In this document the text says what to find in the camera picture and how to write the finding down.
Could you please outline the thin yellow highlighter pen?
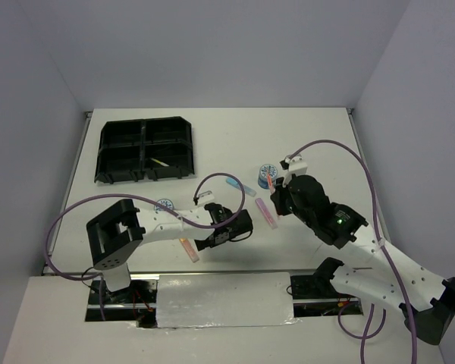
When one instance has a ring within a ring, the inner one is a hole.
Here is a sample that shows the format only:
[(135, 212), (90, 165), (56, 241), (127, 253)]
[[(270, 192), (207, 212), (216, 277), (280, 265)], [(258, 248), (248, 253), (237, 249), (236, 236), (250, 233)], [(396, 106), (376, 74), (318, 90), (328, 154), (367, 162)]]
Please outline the thin yellow highlighter pen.
[(167, 164), (167, 163), (165, 163), (165, 162), (161, 162), (161, 161), (159, 161), (159, 160), (156, 159), (156, 158), (150, 158), (150, 160), (153, 161), (153, 162), (155, 162), (155, 163), (157, 163), (157, 164), (159, 164), (159, 165), (161, 165), (162, 167), (170, 167), (169, 164)]

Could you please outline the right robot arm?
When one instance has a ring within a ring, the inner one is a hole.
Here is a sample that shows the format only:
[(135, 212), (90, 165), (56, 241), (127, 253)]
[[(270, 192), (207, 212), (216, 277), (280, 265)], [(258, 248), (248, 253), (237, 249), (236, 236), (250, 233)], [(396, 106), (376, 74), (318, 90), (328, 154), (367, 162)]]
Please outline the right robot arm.
[(415, 322), (418, 339), (438, 345), (455, 316), (455, 277), (443, 278), (412, 260), (358, 212), (329, 200), (309, 175), (279, 177), (270, 196), (279, 215), (294, 215), (339, 258), (315, 270), (315, 290), (324, 297), (344, 293), (401, 312)]

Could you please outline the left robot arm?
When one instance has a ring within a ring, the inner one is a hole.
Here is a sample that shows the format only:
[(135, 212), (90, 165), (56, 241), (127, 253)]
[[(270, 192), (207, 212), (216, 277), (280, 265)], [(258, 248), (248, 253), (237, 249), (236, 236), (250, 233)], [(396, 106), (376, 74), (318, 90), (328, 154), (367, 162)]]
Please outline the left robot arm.
[(122, 199), (86, 224), (93, 268), (104, 279), (106, 293), (118, 303), (133, 295), (127, 261), (135, 250), (164, 240), (188, 239), (201, 251), (249, 237), (253, 220), (247, 210), (235, 215), (210, 202), (174, 216), (164, 209), (138, 209), (132, 199)]

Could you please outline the thin orange highlighter pen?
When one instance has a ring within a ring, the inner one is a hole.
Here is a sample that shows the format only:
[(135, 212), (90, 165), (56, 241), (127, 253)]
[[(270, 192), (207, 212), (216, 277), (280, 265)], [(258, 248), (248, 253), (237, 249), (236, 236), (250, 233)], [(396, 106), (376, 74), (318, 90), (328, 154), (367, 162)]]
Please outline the thin orange highlighter pen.
[(273, 194), (275, 192), (275, 188), (273, 186), (272, 178), (271, 178), (271, 173), (270, 173), (270, 168), (266, 169), (266, 178), (267, 178), (267, 183), (268, 183), (268, 188), (270, 191), (270, 194)]

